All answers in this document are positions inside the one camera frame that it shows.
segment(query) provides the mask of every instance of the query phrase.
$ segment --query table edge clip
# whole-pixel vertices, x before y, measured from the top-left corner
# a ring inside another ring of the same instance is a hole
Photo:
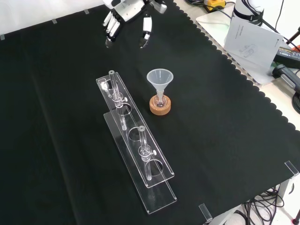
[[[299,171],[296,169],[296,167],[290,161],[285,162],[285,165],[293,173],[292,178],[299,174]]]
[[[202,212],[202,214],[204,215],[206,222],[209,223],[212,221],[212,216],[210,214],[210,212],[208,211],[207,207],[205,206],[204,203],[202,203],[201,205],[199,205],[199,208]]]

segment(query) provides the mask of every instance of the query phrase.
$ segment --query yellow device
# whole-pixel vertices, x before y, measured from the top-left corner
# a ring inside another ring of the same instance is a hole
[[[204,0],[204,4],[212,7],[216,7],[218,9],[223,9],[226,5],[225,0]],[[216,9],[212,7],[204,6],[207,12],[211,13],[216,11]]]

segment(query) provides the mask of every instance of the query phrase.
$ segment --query wooden base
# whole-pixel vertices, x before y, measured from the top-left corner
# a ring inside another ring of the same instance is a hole
[[[171,100],[169,99],[168,96],[164,95],[164,97],[167,99],[167,105],[164,107],[157,107],[153,104],[153,100],[155,96],[153,96],[149,102],[151,112],[157,116],[166,115],[171,109]]]

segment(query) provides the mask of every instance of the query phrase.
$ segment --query instruction manual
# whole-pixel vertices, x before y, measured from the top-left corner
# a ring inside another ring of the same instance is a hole
[[[268,69],[282,40],[280,34],[233,17],[224,49]]]

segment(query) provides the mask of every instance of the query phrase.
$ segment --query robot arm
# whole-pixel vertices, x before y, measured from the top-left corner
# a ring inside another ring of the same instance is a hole
[[[140,12],[145,10],[146,4],[150,3],[159,13],[166,11],[166,5],[160,0],[104,0],[105,5],[112,9],[104,19],[103,27],[106,32],[106,47],[112,46],[121,27]],[[140,40],[140,48],[144,48],[152,31],[152,18],[148,12],[144,13],[143,33]]]

